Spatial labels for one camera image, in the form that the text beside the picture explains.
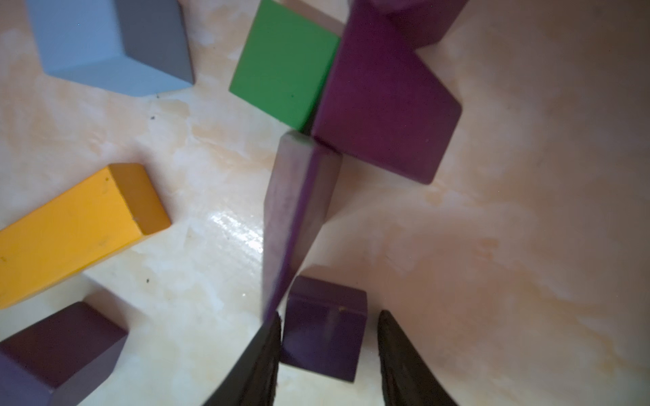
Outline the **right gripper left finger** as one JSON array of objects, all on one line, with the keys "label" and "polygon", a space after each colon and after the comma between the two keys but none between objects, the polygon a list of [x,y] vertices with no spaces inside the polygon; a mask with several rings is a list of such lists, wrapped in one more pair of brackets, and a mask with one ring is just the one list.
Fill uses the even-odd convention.
[{"label": "right gripper left finger", "polygon": [[281,349],[281,318],[265,321],[242,356],[204,405],[274,404]]}]

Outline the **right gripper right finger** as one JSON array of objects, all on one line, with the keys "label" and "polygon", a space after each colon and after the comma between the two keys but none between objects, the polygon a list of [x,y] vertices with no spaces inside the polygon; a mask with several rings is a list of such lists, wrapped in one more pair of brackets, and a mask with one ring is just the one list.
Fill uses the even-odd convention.
[{"label": "right gripper right finger", "polygon": [[377,344],[385,404],[457,406],[390,311],[379,314]]}]

